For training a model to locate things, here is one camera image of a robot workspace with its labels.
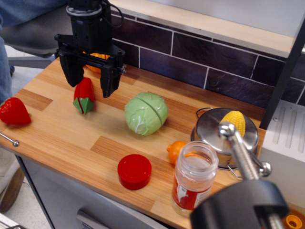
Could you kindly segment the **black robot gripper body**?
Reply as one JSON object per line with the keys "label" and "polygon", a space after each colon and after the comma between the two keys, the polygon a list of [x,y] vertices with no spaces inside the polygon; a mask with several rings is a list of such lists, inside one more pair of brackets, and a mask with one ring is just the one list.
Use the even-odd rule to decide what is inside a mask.
{"label": "black robot gripper body", "polygon": [[[57,54],[78,55],[83,65],[100,61],[102,67],[107,61],[114,61],[119,74],[125,72],[123,57],[125,52],[112,43],[111,7],[107,0],[70,0],[66,12],[71,20],[71,35],[57,34]],[[88,53],[110,55],[108,60],[92,57]]]}

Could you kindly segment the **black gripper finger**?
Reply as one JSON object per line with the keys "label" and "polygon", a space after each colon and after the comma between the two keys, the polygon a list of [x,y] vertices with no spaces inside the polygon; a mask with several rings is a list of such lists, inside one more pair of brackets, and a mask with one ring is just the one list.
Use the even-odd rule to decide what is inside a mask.
{"label": "black gripper finger", "polygon": [[104,98],[108,98],[119,87],[120,75],[114,61],[107,61],[101,67],[100,85]]}
{"label": "black gripper finger", "polygon": [[83,64],[78,55],[59,54],[60,63],[68,84],[75,87],[83,80]]}

